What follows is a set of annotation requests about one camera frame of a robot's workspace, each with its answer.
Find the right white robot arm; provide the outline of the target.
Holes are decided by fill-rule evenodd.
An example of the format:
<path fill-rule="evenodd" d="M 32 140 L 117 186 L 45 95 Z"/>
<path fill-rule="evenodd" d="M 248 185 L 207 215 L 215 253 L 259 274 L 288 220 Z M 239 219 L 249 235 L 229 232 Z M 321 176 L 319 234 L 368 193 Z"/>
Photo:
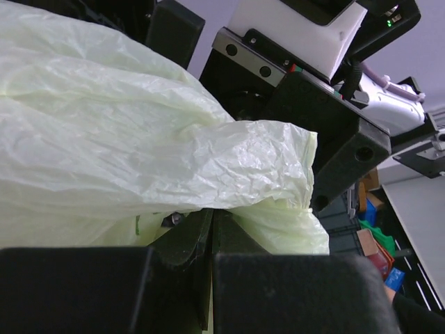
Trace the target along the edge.
<path fill-rule="evenodd" d="M 317 211 L 392 154 L 437 177 L 442 130 L 416 81 L 394 83 L 365 63 L 420 17 L 414 1 L 240 1 L 200 82 L 237 120 L 317 133 Z"/>

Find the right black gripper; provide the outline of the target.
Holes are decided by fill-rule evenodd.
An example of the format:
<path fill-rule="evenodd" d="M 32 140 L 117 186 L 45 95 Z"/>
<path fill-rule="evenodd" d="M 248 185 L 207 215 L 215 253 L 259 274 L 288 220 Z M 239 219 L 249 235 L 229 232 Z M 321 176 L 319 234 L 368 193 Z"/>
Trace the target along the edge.
<path fill-rule="evenodd" d="M 204 25 L 179 2 L 161 1 L 151 14 L 145 45 L 186 69 Z M 200 81 L 235 120 L 365 119 L 322 74 L 255 29 L 240 37 L 221 28 Z"/>

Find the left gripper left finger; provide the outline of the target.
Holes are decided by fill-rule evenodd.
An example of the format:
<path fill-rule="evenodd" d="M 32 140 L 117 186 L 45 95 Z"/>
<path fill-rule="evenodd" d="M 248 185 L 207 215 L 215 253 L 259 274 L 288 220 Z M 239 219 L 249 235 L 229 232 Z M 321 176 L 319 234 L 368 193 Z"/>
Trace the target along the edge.
<path fill-rule="evenodd" d="M 5 248 L 2 333 L 201 333 L 209 324 L 210 209 L 148 246 Z"/>

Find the green plastic bag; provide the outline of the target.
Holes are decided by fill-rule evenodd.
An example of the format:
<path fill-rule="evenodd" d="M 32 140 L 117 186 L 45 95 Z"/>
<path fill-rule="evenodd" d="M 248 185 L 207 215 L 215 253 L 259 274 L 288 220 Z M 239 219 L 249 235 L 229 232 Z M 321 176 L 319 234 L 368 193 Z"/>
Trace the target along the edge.
<path fill-rule="evenodd" d="M 236 121 L 177 64 L 105 26 L 1 2 L 1 246 L 144 246 L 226 209 L 271 253 L 326 254 L 317 135 Z"/>

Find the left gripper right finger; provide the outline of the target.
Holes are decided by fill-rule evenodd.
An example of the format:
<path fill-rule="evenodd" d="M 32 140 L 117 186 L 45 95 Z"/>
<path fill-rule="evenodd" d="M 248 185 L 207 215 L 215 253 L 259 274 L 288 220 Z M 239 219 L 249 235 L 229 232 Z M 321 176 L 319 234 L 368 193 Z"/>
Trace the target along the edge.
<path fill-rule="evenodd" d="M 397 333 L 377 269 L 358 255 L 273 255 L 213 215 L 215 333 Z"/>

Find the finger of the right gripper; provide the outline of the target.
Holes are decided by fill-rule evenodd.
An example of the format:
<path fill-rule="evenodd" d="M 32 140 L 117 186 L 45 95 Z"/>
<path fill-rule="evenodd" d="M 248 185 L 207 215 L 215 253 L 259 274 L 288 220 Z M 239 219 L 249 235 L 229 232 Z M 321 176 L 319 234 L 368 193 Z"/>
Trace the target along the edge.
<path fill-rule="evenodd" d="M 305 72 L 286 74 L 267 104 L 272 119 L 318 134 L 311 207 L 317 212 L 391 153 L 388 133 Z"/>

